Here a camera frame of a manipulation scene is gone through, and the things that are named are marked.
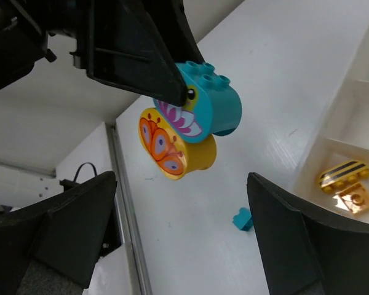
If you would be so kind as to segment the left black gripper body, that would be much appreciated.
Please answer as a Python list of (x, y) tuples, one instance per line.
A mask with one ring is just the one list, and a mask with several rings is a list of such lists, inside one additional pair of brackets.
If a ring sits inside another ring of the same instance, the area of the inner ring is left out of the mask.
[(37, 61), (57, 59), (50, 37), (87, 42), (90, 1), (0, 1), (0, 90), (27, 76)]

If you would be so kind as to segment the teal rounded bird lego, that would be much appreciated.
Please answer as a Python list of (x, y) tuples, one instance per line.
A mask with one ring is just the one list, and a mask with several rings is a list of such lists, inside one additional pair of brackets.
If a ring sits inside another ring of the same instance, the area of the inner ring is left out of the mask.
[(169, 125), (188, 143), (232, 133), (240, 124), (242, 103), (231, 81), (206, 62), (177, 63), (177, 68), (187, 86), (184, 106), (153, 100)]

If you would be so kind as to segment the small teal lego brick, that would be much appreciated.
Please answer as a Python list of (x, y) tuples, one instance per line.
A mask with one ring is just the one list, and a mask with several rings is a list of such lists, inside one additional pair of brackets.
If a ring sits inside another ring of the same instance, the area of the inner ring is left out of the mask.
[(253, 216), (248, 208), (242, 207), (233, 216), (232, 223), (241, 231), (248, 232), (253, 227)]

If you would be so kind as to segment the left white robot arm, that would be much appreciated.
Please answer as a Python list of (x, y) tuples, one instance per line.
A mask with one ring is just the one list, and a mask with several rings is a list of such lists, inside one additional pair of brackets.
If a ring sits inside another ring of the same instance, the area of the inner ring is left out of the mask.
[(140, 95), (181, 106), (202, 62), (182, 1), (0, 1), (0, 205), (53, 194), (60, 162)]

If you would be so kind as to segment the multicolour lego tower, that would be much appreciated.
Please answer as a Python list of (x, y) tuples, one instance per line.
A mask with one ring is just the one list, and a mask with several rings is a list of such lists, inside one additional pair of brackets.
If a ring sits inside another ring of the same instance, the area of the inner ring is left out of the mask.
[(210, 168), (216, 159), (216, 142), (209, 135), (200, 143), (187, 143), (156, 108), (145, 109), (138, 123), (140, 142), (153, 162), (171, 180)]

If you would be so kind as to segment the orange lego brick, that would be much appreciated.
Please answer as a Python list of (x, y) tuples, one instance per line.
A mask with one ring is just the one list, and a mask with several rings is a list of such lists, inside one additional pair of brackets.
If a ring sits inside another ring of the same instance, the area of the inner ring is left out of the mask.
[(323, 171), (318, 177), (317, 184), (326, 194), (331, 194), (368, 177), (369, 166), (365, 162), (349, 160)]

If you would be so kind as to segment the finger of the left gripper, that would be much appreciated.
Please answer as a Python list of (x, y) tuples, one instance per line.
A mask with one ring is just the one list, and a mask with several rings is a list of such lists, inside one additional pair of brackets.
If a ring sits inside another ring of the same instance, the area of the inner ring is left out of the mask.
[(149, 0), (144, 2), (174, 62), (205, 60), (196, 44), (182, 0)]
[(182, 106), (186, 84), (142, 1), (90, 1), (87, 76)]

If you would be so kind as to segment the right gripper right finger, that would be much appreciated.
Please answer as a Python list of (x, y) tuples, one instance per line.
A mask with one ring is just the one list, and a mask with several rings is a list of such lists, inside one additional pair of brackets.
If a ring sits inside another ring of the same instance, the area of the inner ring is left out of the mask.
[(369, 294), (369, 224), (249, 173), (247, 195), (270, 294)]

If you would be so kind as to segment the white divided container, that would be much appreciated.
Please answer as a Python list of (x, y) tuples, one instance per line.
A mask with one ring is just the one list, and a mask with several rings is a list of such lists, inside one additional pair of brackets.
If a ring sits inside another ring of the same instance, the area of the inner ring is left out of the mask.
[[(369, 211), (353, 215), (339, 199), (340, 191), (326, 194), (317, 184), (323, 171), (349, 160), (369, 166), (369, 27), (338, 92), (327, 104), (290, 188), (322, 208), (369, 223)], [(369, 177), (358, 182), (369, 191)]]

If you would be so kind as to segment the yellow square lego brick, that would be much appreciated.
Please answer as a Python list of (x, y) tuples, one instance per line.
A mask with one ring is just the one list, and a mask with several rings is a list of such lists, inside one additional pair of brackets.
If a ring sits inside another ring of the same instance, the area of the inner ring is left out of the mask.
[(369, 211), (369, 191), (361, 182), (348, 186), (338, 197), (353, 215)]

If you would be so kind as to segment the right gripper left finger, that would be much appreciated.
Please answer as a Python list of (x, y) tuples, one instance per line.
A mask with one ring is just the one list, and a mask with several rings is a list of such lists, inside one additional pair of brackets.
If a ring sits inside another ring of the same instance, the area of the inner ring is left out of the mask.
[(0, 214), (0, 294), (82, 294), (100, 257), (116, 184), (106, 171)]

